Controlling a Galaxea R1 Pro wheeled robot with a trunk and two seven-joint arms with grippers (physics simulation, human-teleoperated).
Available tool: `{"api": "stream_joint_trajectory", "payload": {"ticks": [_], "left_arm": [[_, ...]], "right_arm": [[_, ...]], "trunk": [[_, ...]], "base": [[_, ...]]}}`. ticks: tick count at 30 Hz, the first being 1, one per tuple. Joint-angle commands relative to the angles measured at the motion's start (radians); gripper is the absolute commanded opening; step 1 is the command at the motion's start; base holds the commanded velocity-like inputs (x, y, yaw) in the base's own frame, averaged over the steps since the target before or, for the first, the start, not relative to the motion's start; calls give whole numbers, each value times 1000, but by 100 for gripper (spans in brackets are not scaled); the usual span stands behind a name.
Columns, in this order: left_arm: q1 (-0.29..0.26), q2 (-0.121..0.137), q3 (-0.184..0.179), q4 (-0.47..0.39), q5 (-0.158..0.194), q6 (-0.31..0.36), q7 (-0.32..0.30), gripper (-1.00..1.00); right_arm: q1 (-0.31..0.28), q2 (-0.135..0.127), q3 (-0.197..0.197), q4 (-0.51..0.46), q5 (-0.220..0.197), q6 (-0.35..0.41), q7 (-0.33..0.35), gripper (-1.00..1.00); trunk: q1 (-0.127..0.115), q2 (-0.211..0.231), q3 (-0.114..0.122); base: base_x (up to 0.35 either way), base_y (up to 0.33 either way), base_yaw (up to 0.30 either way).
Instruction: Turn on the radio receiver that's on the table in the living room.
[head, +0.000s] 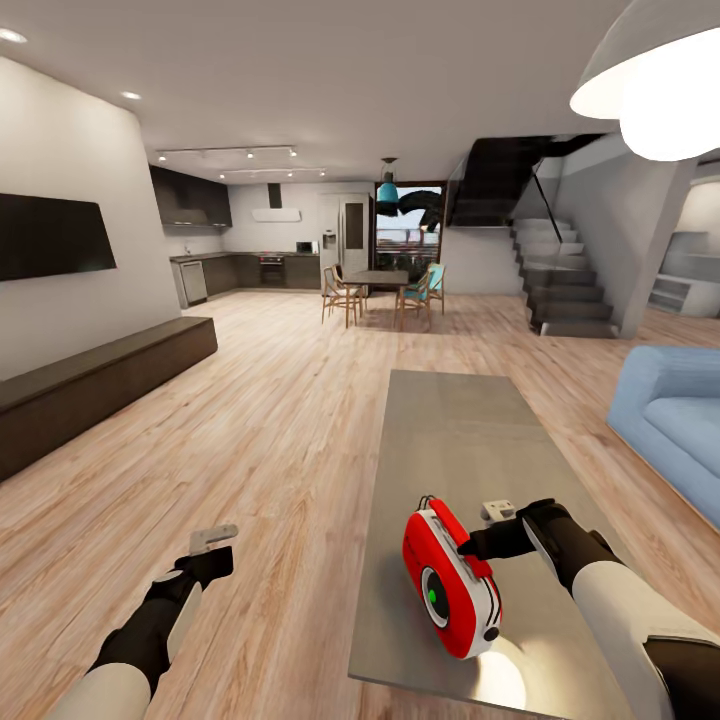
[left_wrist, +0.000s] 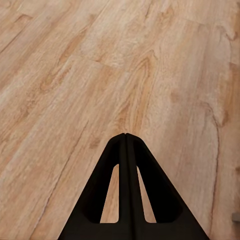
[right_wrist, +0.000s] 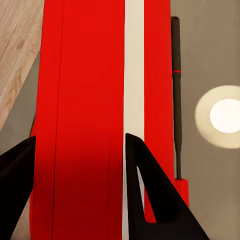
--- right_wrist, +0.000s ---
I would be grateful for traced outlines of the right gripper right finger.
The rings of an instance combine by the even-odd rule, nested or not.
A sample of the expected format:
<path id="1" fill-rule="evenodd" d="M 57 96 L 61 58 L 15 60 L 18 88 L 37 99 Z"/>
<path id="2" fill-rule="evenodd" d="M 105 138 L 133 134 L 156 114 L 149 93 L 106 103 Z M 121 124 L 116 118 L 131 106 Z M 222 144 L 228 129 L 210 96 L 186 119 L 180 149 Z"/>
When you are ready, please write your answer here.
<path id="1" fill-rule="evenodd" d="M 210 240 L 144 141 L 125 134 L 129 240 Z M 156 223 L 145 220 L 139 168 Z"/>

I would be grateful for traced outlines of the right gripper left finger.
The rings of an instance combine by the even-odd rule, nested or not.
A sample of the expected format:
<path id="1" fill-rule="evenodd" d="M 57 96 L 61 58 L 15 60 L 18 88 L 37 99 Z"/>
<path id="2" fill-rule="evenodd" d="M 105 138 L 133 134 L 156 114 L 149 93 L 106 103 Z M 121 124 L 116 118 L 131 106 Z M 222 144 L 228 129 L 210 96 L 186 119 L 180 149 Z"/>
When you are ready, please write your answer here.
<path id="1" fill-rule="evenodd" d="M 36 136 L 0 155 L 0 240 L 10 240 L 34 187 Z"/>

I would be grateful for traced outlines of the radio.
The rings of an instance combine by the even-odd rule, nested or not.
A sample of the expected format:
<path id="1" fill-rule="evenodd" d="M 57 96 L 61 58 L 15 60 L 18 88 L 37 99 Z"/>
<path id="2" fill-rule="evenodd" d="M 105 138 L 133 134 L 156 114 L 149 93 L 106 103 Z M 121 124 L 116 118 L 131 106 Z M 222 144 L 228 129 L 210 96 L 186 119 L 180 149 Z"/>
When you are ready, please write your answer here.
<path id="1" fill-rule="evenodd" d="M 31 240 L 129 240 L 126 133 L 144 141 L 189 207 L 170 0 L 44 0 Z M 137 173 L 145 221 L 157 223 Z"/>

